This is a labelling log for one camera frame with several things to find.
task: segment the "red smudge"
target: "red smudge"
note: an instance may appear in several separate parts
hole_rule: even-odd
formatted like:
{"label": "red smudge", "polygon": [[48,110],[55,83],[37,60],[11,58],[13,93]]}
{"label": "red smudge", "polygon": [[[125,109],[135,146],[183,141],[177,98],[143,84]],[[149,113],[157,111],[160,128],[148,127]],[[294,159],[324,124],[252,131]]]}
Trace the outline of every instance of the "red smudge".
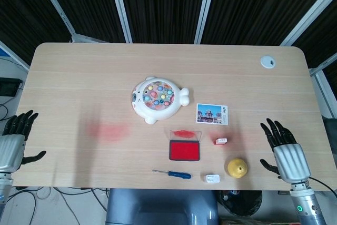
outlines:
{"label": "red smudge", "polygon": [[104,142],[120,141],[130,133],[125,124],[91,124],[87,132],[91,137]]}
{"label": "red smudge", "polygon": [[183,138],[192,138],[196,137],[194,132],[187,131],[187,130],[180,130],[180,131],[174,131],[173,132],[176,136],[183,137]]}

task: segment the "black curtain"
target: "black curtain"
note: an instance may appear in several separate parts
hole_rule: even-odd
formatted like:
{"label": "black curtain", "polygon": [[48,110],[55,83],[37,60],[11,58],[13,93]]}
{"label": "black curtain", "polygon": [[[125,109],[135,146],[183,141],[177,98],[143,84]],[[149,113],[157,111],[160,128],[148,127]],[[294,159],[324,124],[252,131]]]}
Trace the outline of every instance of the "black curtain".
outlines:
{"label": "black curtain", "polygon": [[115,0],[58,0],[77,34],[124,43]]}
{"label": "black curtain", "polygon": [[303,50],[309,68],[317,67],[337,52],[337,0],[326,7],[293,46]]}
{"label": "black curtain", "polygon": [[326,79],[328,80],[333,94],[337,98],[337,61],[323,69]]}
{"label": "black curtain", "polygon": [[0,0],[0,40],[27,64],[41,43],[70,38],[49,0]]}
{"label": "black curtain", "polygon": [[203,44],[280,45],[316,0],[212,0]]}
{"label": "black curtain", "polygon": [[135,43],[193,43],[202,0],[124,0]]}

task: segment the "screwdriver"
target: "screwdriver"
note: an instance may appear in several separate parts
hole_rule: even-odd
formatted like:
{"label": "screwdriver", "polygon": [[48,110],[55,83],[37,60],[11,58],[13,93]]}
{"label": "screwdriver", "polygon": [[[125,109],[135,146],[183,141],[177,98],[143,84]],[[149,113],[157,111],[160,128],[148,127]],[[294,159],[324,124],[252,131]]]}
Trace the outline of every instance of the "screwdriver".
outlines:
{"label": "screwdriver", "polygon": [[176,172],[176,171],[158,171],[158,170],[152,170],[153,172],[159,172],[159,173],[165,173],[169,176],[182,178],[182,179],[190,179],[192,176],[188,173],[184,172]]}

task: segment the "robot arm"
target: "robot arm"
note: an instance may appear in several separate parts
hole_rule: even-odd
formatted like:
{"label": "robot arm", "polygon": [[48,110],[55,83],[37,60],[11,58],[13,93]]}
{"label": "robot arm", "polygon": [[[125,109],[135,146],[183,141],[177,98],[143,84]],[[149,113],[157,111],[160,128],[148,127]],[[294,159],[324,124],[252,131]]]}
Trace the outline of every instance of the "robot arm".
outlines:
{"label": "robot arm", "polygon": [[308,183],[311,172],[302,147],[290,130],[278,121],[274,123],[267,119],[267,122],[272,132],[263,123],[261,127],[274,152],[277,167],[271,166],[264,159],[260,162],[267,170],[280,175],[283,181],[291,184],[290,196],[302,225],[326,225],[315,193]]}
{"label": "robot arm", "polygon": [[46,151],[36,156],[24,158],[26,141],[38,113],[33,111],[11,117],[0,136],[0,220],[13,185],[11,174],[17,171],[21,164],[35,162],[41,159]]}

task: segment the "black device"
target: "black device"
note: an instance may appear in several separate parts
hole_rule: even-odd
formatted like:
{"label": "black device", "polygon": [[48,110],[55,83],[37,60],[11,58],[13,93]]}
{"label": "black device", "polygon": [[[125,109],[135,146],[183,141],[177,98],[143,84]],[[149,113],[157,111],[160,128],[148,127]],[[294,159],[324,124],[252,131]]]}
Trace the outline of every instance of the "black device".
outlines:
{"label": "black device", "polygon": [[0,77],[0,96],[15,97],[22,80]]}

